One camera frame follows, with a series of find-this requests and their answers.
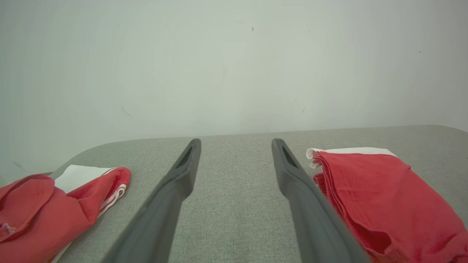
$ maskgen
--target red towel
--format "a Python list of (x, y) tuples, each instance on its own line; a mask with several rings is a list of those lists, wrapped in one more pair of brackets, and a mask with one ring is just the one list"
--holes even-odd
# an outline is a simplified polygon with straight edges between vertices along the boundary
[(468, 232), (450, 205), (388, 150), (359, 149), (307, 156), (323, 166), (315, 182), (374, 261), (468, 262)]
[(0, 188), (0, 262), (44, 263), (96, 221), (103, 203), (130, 183), (116, 168), (65, 194), (45, 175)]

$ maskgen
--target gray table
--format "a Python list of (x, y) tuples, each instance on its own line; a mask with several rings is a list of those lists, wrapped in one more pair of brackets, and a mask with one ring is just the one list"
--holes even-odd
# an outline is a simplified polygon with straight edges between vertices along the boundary
[[(289, 204), (279, 192), (271, 140), (282, 138), (309, 175), (306, 149), (387, 148), (412, 166), (468, 223), (468, 133), (422, 125), (200, 137), (192, 195), (182, 205), (170, 262), (301, 262)], [(192, 138), (142, 139), (101, 145), (70, 164), (127, 167), (131, 184), (61, 263), (100, 262), (158, 181)]]

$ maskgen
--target wall mark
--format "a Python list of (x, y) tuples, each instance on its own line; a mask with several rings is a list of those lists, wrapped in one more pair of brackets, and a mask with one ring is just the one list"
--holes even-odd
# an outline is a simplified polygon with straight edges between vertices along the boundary
[(122, 111), (123, 111), (125, 114), (127, 114), (128, 116), (133, 117), (131, 114), (129, 114), (129, 113), (124, 109), (123, 106), (122, 106)]
[(21, 166), (20, 164), (15, 163), (14, 161), (11, 161), (11, 162), (14, 163), (19, 169), (25, 171), (26, 173), (28, 172), (28, 171), (26, 171), (26, 170), (23, 168), (23, 166)]

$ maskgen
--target white wall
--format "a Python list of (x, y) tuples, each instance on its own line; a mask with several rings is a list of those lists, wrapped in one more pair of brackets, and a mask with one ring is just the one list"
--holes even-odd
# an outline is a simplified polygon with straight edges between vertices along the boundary
[(468, 131), (466, 0), (0, 1), (8, 183), (129, 139)]

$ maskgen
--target fabric pile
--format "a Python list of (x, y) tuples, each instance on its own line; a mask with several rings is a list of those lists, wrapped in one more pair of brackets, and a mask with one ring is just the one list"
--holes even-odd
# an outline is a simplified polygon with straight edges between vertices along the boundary
[(130, 183), (127, 168), (71, 165), (0, 188), (0, 262), (55, 263)]
[(466, 263), (468, 232), (434, 189), (387, 149), (308, 149), (313, 177), (374, 262)]

